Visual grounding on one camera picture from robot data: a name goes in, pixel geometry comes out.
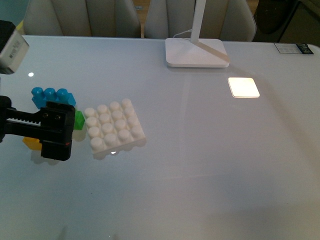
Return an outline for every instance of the label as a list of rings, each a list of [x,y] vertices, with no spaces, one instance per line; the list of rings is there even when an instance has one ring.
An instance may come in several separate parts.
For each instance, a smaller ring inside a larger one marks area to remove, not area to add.
[[[281,54],[314,54],[306,43],[274,43]]]

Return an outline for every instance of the black object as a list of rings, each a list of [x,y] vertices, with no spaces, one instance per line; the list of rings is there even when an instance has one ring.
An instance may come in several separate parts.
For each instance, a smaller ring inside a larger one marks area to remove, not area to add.
[[[9,97],[0,96],[0,143],[6,134],[39,139],[42,157],[66,161],[71,156],[75,112],[72,105],[50,101],[36,113],[17,111]]]
[[[16,29],[16,26],[10,21],[0,20],[0,53],[4,49],[5,45],[9,41],[12,33]]]
[[[299,0],[259,0],[254,14],[254,42],[278,43],[293,17]]]

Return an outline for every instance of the blue lego brick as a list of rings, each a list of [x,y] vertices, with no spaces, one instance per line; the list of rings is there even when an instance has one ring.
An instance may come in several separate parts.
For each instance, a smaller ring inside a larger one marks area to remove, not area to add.
[[[44,108],[47,101],[76,106],[74,96],[64,88],[55,91],[51,87],[46,90],[43,90],[41,87],[35,87],[32,89],[31,93],[33,95],[32,101],[38,109]]]

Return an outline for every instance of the white chair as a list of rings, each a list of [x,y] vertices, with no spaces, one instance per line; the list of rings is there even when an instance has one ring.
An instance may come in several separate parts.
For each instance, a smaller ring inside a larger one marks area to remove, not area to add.
[[[27,35],[140,38],[132,0],[30,0]]]
[[[195,0],[151,0],[145,38],[166,39],[192,28]],[[246,0],[207,0],[200,38],[250,42],[256,23]],[[184,33],[179,37],[190,37]]]

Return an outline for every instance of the lego brick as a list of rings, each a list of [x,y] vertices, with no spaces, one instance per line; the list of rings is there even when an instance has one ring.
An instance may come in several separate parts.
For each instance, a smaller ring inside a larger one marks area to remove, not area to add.
[[[31,150],[41,151],[42,144],[39,139],[25,136],[22,142]]]
[[[82,130],[82,128],[85,125],[85,117],[82,114],[81,111],[75,111],[75,115],[74,115],[74,130]]]
[[[41,87],[34,87],[31,91],[33,97],[32,101],[38,109],[44,108],[47,101],[69,104],[76,106],[76,101],[72,93],[69,93],[68,90],[60,88],[58,91],[49,87],[46,90],[43,90]]]
[[[109,106],[84,111],[87,133],[94,157],[129,151],[134,146],[144,145],[146,136],[129,99],[121,104],[114,101]]]

